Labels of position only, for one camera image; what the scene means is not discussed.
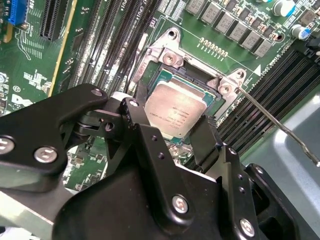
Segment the black plastic bracket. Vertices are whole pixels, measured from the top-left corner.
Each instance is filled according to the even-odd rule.
[[[155,221],[168,234],[183,233],[192,224],[195,209],[161,132],[150,126],[142,104],[134,98],[125,98],[121,110],[127,119],[127,136],[136,151],[141,179]],[[174,208],[175,196],[185,200],[185,213]]]
[[[79,117],[104,106],[108,97],[91,84],[82,84],[0,118],[0,137],[14,148],[0,155],[0,188],[46,192],[54,188],[68,159],[66,142]],[[57,153],[52,163],[34,157],[41,147]]]

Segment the silver screw head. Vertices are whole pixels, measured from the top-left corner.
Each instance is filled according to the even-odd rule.
[[[15,148],[15,143],[6,137],[0,137],[0,154],[7,154]]]
[[[240,220],[240,225],[245,235],[251,238],[255,236],[255,229],[247,219],[242,218]]]
[[[55,150],[50,147],[40,147],[34,152],[34,158],[43,164],[53,163],[58,157]]]
[[[92,89],[91,92],[98,97],[102,96],[102,92],[98,88]]]
[[[255,169],[258,171],[258,173],[264,174],[264,171],[261,169],[261,167],[256,166]]]
[[[232,153],[233,155],[237,155],[237,152],[236,152],[232,147],[229,147],[229,151],[230,151],[230,153]]]
[[[185,214],[186,212],[188,212],[188,203],[181,196],[174,196],[172,198],[172,205],[174,209],[180,214]]]
[[[139,104],[135,101],[135,100],[130,100],[129,103],[132,105],[132,106],[135,106],[135,107],[138,107]]]

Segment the motherboard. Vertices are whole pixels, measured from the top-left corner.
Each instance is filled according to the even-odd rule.
[[[0,116],[84,83],[142,87],[150,124],[187,165],[201,115],[219,129],[244,99],[224,77],[252,91],[319,24],[320,0],[0,0]],[[102,138],[68,158],[68,189],[106,175]]]

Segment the screw hole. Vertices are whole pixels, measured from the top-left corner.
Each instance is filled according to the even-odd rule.
[[[169,31],[168,36],[171,40],[174,40],[177,37],[177,35],[174,31]]]
[[[284,40],[284,35],[283,33],[280,33],[277,37],[276,37],[276,41],[278,43],[282,42]]]
[[[240,191],[240,193],[242,193],[242,194],[245,194],[246,193],[246,191],[245,191],[245,189],[243,188],[243,187],[239,187],[239,191]]]
[[[165,155],[162,153],[162,152],[160,152],[159,154],[158,154],[158,158],[159,159],[165,159]]]
[[[243,79],[245,76],[245,73],[243,71],[238,71],[236,74],[237,79]]]
[[[110,132],[112,129],[114,129],[115,125],[112,123],[112,122],[108,122],[106,125],[105,125],[105,131],[106,132]]]

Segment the screw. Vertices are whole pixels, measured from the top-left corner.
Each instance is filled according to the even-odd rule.
[[[130,103],[132,106],[135,106],[135,107],[138,107],[138,106],[139,106],[139,103],[137,103],[136,100],[130,100],[129,103]]]
[[[233,155],[237,155],[237,152],[236,152],[233,148],[229,147],[229,151],[230,151],[230,153],[232,153]]]
[[[6,137],[0,138],[0,154],[7,154],[15,148],[15,143]]]
[[[240,220],[240,225],[245,235],[247,235],[248,237],[255,236],[255,229],[247,219],[242,218]]]
[[[22,27],[23,29],[27,29],[27,28],[28,28],[28,24],[27,24],[27,23],[24,23],[24,24],[21,25],[21,27]]]
[[[102,96],[102,92],[98,88],[91,90],[91,92],[98,97]]]
[[[163,56],[163,63],[169,66],[172,66],[176,63],[177,61],[177,55],[172,54],[170,52],[167,52],[164,56]]]
[[[34,158],[43,164],[49,164],[54,162],[58,157],[55,150],[50,147],[40,147],[34,153]]]
[[[176,146],[173,146],[169,149],[169,152],[172,156],[178,156],[179,155],[179,149]]]
[[[258,171],[258,173],[264,174],[264,171],[261,169],[261,167],[256,166],[255,169]]]
[[[174,209],[180,214],[185,214],[186,212],[188,212],[188,203],[181,196],[174,196],[172,198],[172,205]]]

